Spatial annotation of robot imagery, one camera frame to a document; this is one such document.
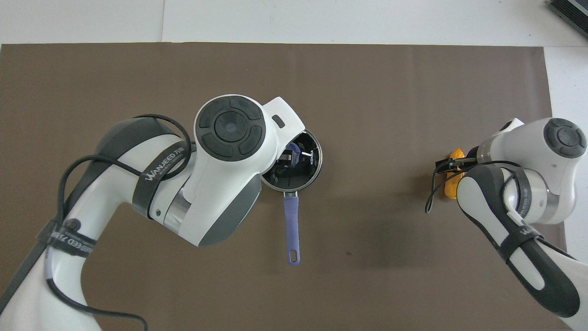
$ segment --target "black strap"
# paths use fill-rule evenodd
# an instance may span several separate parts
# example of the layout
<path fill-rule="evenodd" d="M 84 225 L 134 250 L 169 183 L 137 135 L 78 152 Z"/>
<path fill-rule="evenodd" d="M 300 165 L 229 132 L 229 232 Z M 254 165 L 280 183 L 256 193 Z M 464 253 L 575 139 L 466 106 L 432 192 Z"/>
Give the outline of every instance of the black strap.
<path fill-rule="evenodd" d="M 519 226 L 502 241 L 498 248 L 498 253 L 504 261 L 508 261 L 521 244 L 537 237 L 543 238 L 534 227 L 528 225 Z"/>
<path fill-rule="evenodd" d="M 185 141 L 174 143 L 164 149 L 163 152 L 159 153 L 153 162 L 151 162 L 139 176 L 137 185 L 135 186 L 135 192 L 133 193 L 133 208 L 141 215 L 150 220 L 153 219 L 149 215 L 149 208 L 151 206 L 151 201 L 155 196 L 155 192 L 159 187 L 159 183 L 166 173 L 173 169 L 178 162 L 184 159 L 185 150 Z"/>
<path fill-rule="evenodd" d="M 514 175 L 514 183 L 516 184 L 517 193 L 519 195 L 519 199 L 516 203 L 516 211 L 521 217 L 525 218 L 531 208 L 532 198 L 531 184 L 529 183 L 527 174 L 524 173 L 522 167 L 517 167 L 511 164 L 501 164 L 500 168 L 504 168 Z"/>
<path fill-rule="evenodd" d="M 61 227 L 59 231 L 51 233 L 48 244 L 69 255 L 88 257 L 96 246 L 96 240 L 72 231 L 67 227 Z"/>

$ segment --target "black joint cap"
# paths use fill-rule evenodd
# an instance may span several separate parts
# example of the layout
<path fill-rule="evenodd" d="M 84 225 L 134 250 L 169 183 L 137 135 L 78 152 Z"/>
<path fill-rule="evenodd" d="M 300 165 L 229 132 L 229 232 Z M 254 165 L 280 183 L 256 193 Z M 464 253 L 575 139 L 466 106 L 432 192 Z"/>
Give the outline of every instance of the black joint cap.
<path fill-rule="evenodd" d="M 195 129 L 196 138 L 204 150 L 223 161 L 250 157 L 265 139 L 261 108 L 240 95 L 226 95 L 204 105 Z"/>
<path fill-rule="evenodd" d="M 565 158 L 577 158 L 586 151 L 586 136 L 574 123 L 552 118 L 543 129 L 543 137 L 551 150 Z"/>

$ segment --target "wanjeed logo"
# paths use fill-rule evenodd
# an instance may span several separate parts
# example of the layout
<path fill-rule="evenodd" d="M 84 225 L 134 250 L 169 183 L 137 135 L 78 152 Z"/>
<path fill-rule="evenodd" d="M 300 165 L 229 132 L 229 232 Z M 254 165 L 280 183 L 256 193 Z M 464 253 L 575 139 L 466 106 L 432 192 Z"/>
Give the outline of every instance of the wanjeed logo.
<path fill-rule="evenodd" d="M 533 230 L 531 230 L 531 229 L 523 229 L 523 230 L 520 231 L 520 234 L 522 234 L 522 235 L 527 235 L 529 233 L 533 233 Z"/>
<path fill-rule="evenodd" d="M 145 180 L 152 181 L 158 174 L 165 174 L 168 172 L 170 167 L 173 167 L 177 161 L 179 161 L 179 157 L 182 155 L 182 152 L 185 151 L 185 148 L 179 147 L 177 150 L 171 152 L 168 156 L 166 156 L 155 169 L 145 171 L 143 175 L 145 175 Z"/>

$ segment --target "white floor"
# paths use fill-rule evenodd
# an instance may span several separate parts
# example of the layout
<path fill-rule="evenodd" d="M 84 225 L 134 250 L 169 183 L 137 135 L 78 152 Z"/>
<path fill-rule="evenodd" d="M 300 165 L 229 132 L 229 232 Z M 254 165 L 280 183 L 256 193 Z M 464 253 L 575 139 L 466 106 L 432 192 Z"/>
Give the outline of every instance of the white floor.
<path fill-rule="evenodd" d="M 543 46 L 553 115 L 588 128 L 588 40 L 544 0 L 0 0 L 0 44 L 158 41 Z M 566 221 L 584 262 L 586 164 Z"/>

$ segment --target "black cable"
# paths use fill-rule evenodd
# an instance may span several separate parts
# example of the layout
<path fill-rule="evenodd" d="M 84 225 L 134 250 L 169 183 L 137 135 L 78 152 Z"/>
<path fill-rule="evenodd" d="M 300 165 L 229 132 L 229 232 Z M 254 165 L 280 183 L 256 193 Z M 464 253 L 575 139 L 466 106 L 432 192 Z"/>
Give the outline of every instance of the black cable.
<path fill-rule="evenodd" d="M 515 185 L 517 185 L 517 191 L 519 191 L 519 181 L 516 180 L 516 174 L 514 171 L 511 171 L 509 169 L 506 169 L 506 171 L 510 172 L 510 176 L 509 176 L 509 178 L 507 178 L 505 180 L 505 182 L 502 184 L 502 186 L 500 186 L 500 196 L 503 197 L 502 198 L 502 207 L 505 209 L 505 212 L 508 213 L 509 208 L 507 207 L 506 201 L 504 200 L 506 186 L 510 183 L 510 181 L 515 179 L 514 183 L 515 183 Z M 515 210 L 517 210 L 519 208 L 518 204 L 519 203 L 517 201 L 517 206 L 514 208 Z"/>
<path fill-rule="evenodd" d="M 92 308 L 92 307 L 86 306 L 84 304 L 81 304 L 75 300 L 72 300 L 67 295 L 65 295 L 65 293 L 61 292 L 57 288 L 57 285 L 53 281 L 53 278 L 47 279 L 47 285 L 51 289 L 51 292 L 53 292 L 53 294 L 55 294 L 55 296 L 61 302 L 63 302 L 64 304 L 67 304 L 68 306 L 70 306 L 74 309 L 81 310 L 83 312 L 90 313 L 90 314 L 96 314 L 96 315 L 135 319 L 135 320 L 140 321 L 143 324 L 144 331 L 148 331 L 147 321 L 144 318 L 140 317 L 139 315 L 128 314 L 128 313 L 109 312 L 108 310 L 96 309 L 96 308 Z"/>
<path fill-rule="evenodd" d="M 560 253 L 561 255 L 564 255 L 566 257 L 569 257 L 572 260 L 575 260 L 575 258 L 573 256 L 571 256 L 570 254 L 566 253 L 565 251 L 563 251 L 561 248 L 555 246 L 554 244 L 551 244 L 549 241 L 545 240 L 544 238 L 538 237 L 537 241 L 541 242 L 542 244 L 544 244 L 545 246 L 553 249 L 554 251 Z"/>
<path fill-rule="evenodd" d="M 520 165 L 518 163 L 514 163 L 511 161 L 489 161 L 489 162 L 484 162 L 484 163 L 478 163 L 478 164 L 474 164 L 471 165 L 469 167 L 463 168 L 459 171 L 456 171 L 453 175 L 447 177 L 443 183 L 441 183 L 439 186 L 435 187 L 435 176 L 437 175 L 437 171 L 445 166 L 446 164 L 449 164 L 451 162 L 454 162 L 454 160 L 449 160 L 449 161 L 445 161 L 440 163 L 437 167 L 435 167 L 435 170 L 433 171 L 433 177 L 431 179 L 431 194 L 429 195 L 429 198 L 427 199 L 427 202 L 425 203 L 425 213 L 429 214 L 431 212 L 431 209 L 433 208 L 433 200 L 435 199 L 435 193 L 437 193 L 437 191 L 443 187 L 443 185 L 445 185 L 445 183 L 447 183 L 449 180 L 451 180 L 453 177 L 461 174 L 461 173 L 465 173 L 469 170 L 471 170 L 473 167 L 475 166 L 480 166 L 482 164 L 510 164 L 511 166 L 515 166 L 515 167 L 520 167 Z"/>
<path fill-rule="evenodd" d="M 169 118 L 167 116 L 163 116 L 163 115 L 159 115 L 159 114 L 145 114 L 145 115 L 135 116 L 135 118 L 141 118 L 141 117 L 158 118 L 160 120 L 164 120 L 166 122 L 169 122 L 169 123 L 173 124 L 176 128 L 178 128 L 178 130 L 180 130 L 180 132 L 183 134 L 184 141 L 186 141 L 186 149 L 183 152 L 184 161 L 176 170 L 173 170 L 172 172 L 165 174 L 161 178 L 161 180 L 168 180 L 168 179 L 172 178 L 173 176 L 176 176 L 177 174 L 181 173 L 182 170 L 184 170 L 184 168 L 186 168 L 186 166 L 188 165 L 188 161 L 190 161 L 190 156 L 192 155 L 192 140 L 190 139 L 190 135 L 188 134 L 186 129 L 184 129 L 184 127 L 181 124 L 179 124 L 176 120 L 174 120 L 173 118 Z"/>
<path fill-rule="evenodd" d="M 127 164 L 124 164 L 118 160 L 114 160 L 109 157 L 105 157 L 102 155 L 88 155 L 81 157 L 75 160 L 64 172 L 63 176 L 61 177 L 61 181 L 59 182 L 59 190 L 57 192 L 57 216 L 55 216 L 55 222 L 62 226 L 64 219 L 65 219 L 65 184 L 67 183 L 69 175 L 72 173 L 74 169 L 77 168 L 80 164 L 87 162 L 87 161 L 103 161 L 114 164 L 134 175 L 140 176 L 141 172 Z"/>
<path fill-rule="evenodd" d="M 156 118 L 156 119 L 167 121 L 167 122 L 173 124 L 175 127 L 177 127 L 179 129 L 179 131 L 182 132 L 184 139 L 186 141 L 186 149 L 184 150 L 185 159 L 184 159 L 183 163 L 176 170 L 165 174 L 162 177 L 162 180 L 167 180 L 167 179 L 170 179 L 170 178 L 178 175 L 179 173 L 182 172 L 182 170 L 184 170 L 186 168 L 186 166 L 188 165 L 188 161 L 190 160 L 190 156 L 192 155 L 192 140 L 190 139 L 190 135 L 188 134 L 188 132 L 184 129 L 184 127 L 181 124 L 179 124 L 177 121 L 175 121 L 174 119 L 169 118 L 167 116 L 163 116 L 163 115 L 159 115 L 159 114 L 146 114 L 146 115 L 137 116 L 136 118 L 142 118 L 142 117 Z M 118 166 L 118 167 L 120 167 L 120 168 L 122 168 L 122 169 L 136 175 L 136 176 L 141 175 L 141 171 L 139 171 L 139 170 L 127 165 L 127 164 L 124 164 L 118 160 L 114 160 L 113 158 L 105 157 L 102 155 L 88 155 L 88 156 L 84 156 L 84 157 L 77 159 L 65 170 L 65 172 L 59 182 L 59 189 L 58 189 L 58 194 L 57 194 L 57 215 L 55 216 L 55 218 L 56 218 L 55 223 L 56 223 L 57 229 L 59 227 L 63 226 L 64 220 L 65 220 L 65 185 L 67 183 L 67 179 L 68 179 L 69 175 L 71 174 L 71 172 L 73 172 L 73 170 L 77 168 L 77 166 L 79 166 L 80 164 L 87 162 L 87 161 L 107 162 L 107 163 L 113 164 L 115 166 Z M 68 306 L 70 306 L 74 309 L 81 310 L 81 311 L 87 312 L 87 313 L 97 314 L 97 315 L 136 319 L 143 324 L 143 329 L 145 331 L 148 331 L 147 321 L 138 315 L 96 309 L 96 308 L 81 304 L 79 302 L 76 302 L 76 301 L 72 300 L 70 297 L 68 297 L 65 293 L 60 291 L 59 288 L 57 288 L 57 285 L 53 281 L 53 278 L 47 279 L 47 285 L 49 286 L 49 288 L 51 289 L 53 294 L 61 302 L 67 304 Z"/>

